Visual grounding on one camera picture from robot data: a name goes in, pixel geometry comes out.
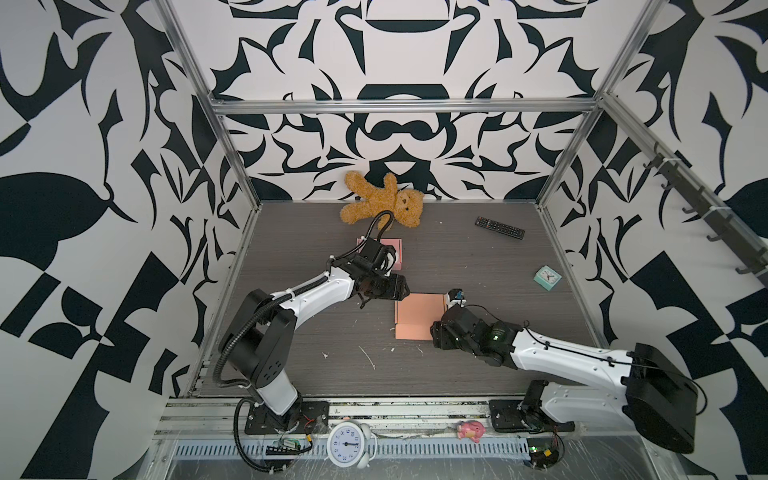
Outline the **pink cardboard box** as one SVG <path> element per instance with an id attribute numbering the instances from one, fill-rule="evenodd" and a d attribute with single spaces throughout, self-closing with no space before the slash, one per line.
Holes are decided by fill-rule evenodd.
<path id="1" fill-rule="evenodd" d="M 398 272 L 402 268 L 402 240 L 380 239 L 360 237 L 358 243 L 362 245 L 359 254 L 373 267 L 384 272 Z"/>

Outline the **peach cardboard box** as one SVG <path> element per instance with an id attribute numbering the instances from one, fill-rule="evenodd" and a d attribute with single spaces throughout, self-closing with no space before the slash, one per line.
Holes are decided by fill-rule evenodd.
<path id="1" fill-rule="evenodd" d="M 431 327 L 446 309 L 444 294 L 411 293 L 395 303 L 395 338 L 431 341 Z"/>

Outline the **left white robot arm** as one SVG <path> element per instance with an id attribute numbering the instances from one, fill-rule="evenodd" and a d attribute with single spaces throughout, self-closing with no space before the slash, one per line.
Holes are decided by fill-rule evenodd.
<path id="1" fill-rule="evenodd" d="M 262 463 L 248 455 L 239 421 L 242 407 L 249 405 L 264 412 L 267 424 L 278 432 L 299 425 L 302 396 L 285 371 L 296 330 L 354 296 L 365 307 L 372 300 L 401 301 L 410 295 L 405 277 L 393 272 L 395 248 L 381 242 L 394 220 L 391 210 L 378 213 L 363 240 L 339 256 L 330 256 L 322 273 L 271 294 L 253 290 L 238 308 L 219 343 L 211 382 L 219 388 L 246 392 L 235 407 L 232 431 L 236 451 L 249 468 L 276 474 L 289 467 L 287 463 Z"/>

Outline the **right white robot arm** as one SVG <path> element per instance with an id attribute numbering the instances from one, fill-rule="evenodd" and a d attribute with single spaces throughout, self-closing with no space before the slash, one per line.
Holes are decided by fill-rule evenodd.
<path id="1" fill-rule="evenodd" d="M 651 443 L 680 454 L 695 449 L 696 418 L 708 398 L 660 350 L 644 343 L 606 350 L 534 332 L 529 325 L 492 324 L 454 305 L 430 328 L 441 350 L 461 350 L 493 367 L 541 372 L 586 387 L 531 386 L 533 409 L 558 424 L 625 423 Z"/>

